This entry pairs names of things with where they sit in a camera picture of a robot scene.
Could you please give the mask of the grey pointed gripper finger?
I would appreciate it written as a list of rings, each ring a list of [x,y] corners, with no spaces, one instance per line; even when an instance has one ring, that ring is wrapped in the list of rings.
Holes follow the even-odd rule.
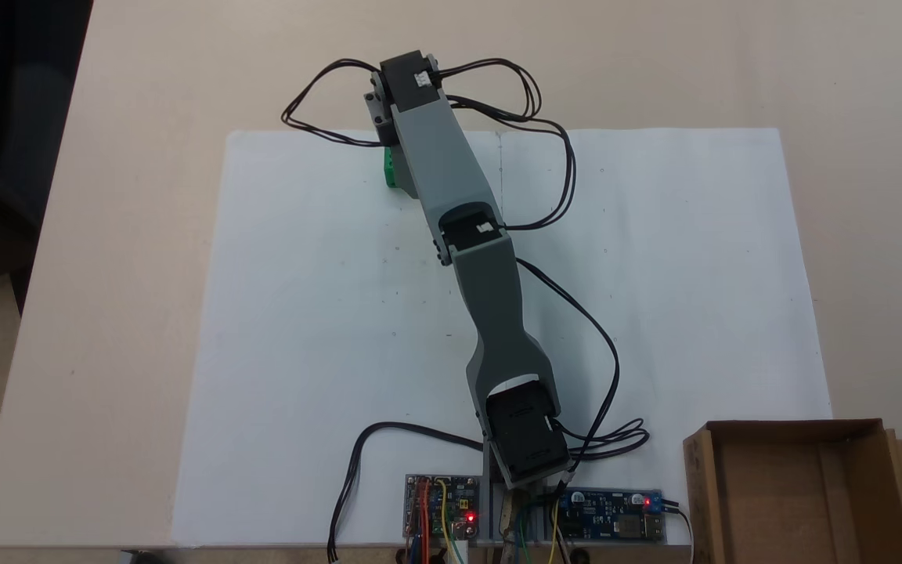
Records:
[[[404,146],[398,146],[398,189],[404,190],[412,199],[419,199],[414,172]]]

